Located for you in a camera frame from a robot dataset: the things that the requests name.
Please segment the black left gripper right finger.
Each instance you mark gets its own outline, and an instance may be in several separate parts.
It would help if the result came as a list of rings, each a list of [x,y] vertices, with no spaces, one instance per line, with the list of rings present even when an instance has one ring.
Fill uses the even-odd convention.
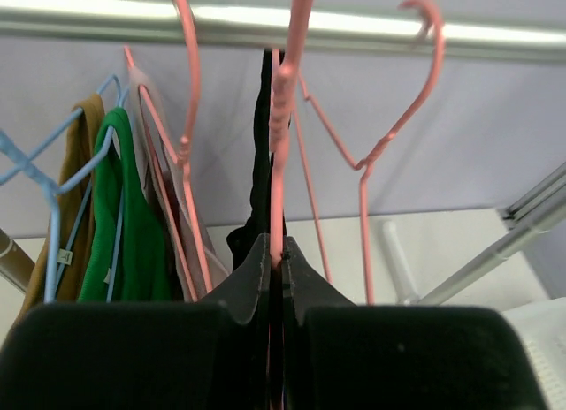
[[[340,310],[353,303],[309,264],[297,241],[284,238],[282,262],[283,407],[326,409],[323,389],[340,380],[344,345]]]

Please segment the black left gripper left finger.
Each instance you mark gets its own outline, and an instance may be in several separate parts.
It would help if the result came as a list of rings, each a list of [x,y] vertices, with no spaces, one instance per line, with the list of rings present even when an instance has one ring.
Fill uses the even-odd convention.
[[[266,409],[270,236],[259,235],[242,265],[205,302],[218,314],[209,409]]]

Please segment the black tank top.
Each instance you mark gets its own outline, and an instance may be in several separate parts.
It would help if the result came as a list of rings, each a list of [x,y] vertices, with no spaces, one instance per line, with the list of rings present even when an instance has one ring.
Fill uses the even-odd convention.
[[[226,243],[232,253],[233,271],[245,261],[256,238],[271,231],[271,189],[274,155],[269,146],[269,119],[272,92],[273,57],[282,62],[285,52],[265,49],[262,60],[260,88],[256,99],[253,121],[253,139],[255,146],[252,171],[252,187],[249,204],[251,212],[246,223],[232,230],[226,237]]]

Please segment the pink wire hanger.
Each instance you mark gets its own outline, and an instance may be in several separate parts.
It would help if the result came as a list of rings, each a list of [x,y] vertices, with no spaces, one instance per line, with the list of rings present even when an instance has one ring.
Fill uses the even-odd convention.
[[[184,36],[187,49],[187,60],[189,64],[189,72],[191,76],[190,92],[188,99],[188,109],[185,120],[184,131],[180,136],[180,143],[175,146],[172,143],[170,132],[165,132],[160,122],[151,119],[150,125],[159,130],[158,134],[163,141],[165,148],[171,153],[173,161],[183,170],[183,183],[187,204],[189,205],[190,218],[196,220],[196,207],[191,187],[191,167],[190,153],[195,127],[196,115],[198,111],[199,101],[201,97],[201,71],[198,44],[196,40],[196,32],[193,14],[191,12],[188,0],[172,0],[176,7],[176,11],[180,18],[180,26]],[[132,51],[129,47],[124,47],[127,67],[130,63],[135,64]]]
[[[432,33],[432,62],[428,72],[426,81],[415,100],[402,113],[400,118],[395,122],[391,129],[381,137],[368,155],[359,161],[356,161],[349,153],[346,145],[335,132],[335,129],[329,118],[323,112],[317,99],[309,92],[304,77],[298,75],[298,84],[301,87],[303,100],[310,103],[318,118],[322,122],[326,131],[333,140],[334,145],[340,154],[354,171],[361,171],[363,174],[359,180],[359,209],[360,209],[360,230],[362,240],[362,256],[363,256],[363,280],[366,302],[370,305],[375,303],[375,292],[373,285],[373,272],[371,267],[371,249],[369,234],[369,216],[368,216],[368,194],[367,184],[373,173],[375,163],[384,153],[386,148],[398,135],[399,131],[409,122],[416,114],[427,98],[430,96],[437,84],[440,76],[441,68],[444,63],[446,39],[443,33],[445,25],[441,10],[433,0],[404,0],[398,7],[400,9],[415,9],[419,12],[422,23],[416,39],[424,40],[429,33]]]
[[[284,385],[282,262],[284,252],[284,177],[289,151],[289,122],[314,0],[292,0],[285,56],[272,52],[270,149],[273,153],[270,210],[269,404],[282,409]]]

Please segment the mauve tank top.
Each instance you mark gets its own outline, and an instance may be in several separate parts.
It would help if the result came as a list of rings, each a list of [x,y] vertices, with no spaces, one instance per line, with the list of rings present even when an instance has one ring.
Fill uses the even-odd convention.
[[[140,145],[138,172],[144,177],[146,195],[156,201],[171,238],[175,269],[183,298],[196,301],[222,283],[229,271],[218,259],[203,220],[193,221],[185,195],[183,170],[173,161],[150,120],[169,131],[164,105],[156,85],[135,64],[128,65],[130,99],[134,110],[134,137]]]

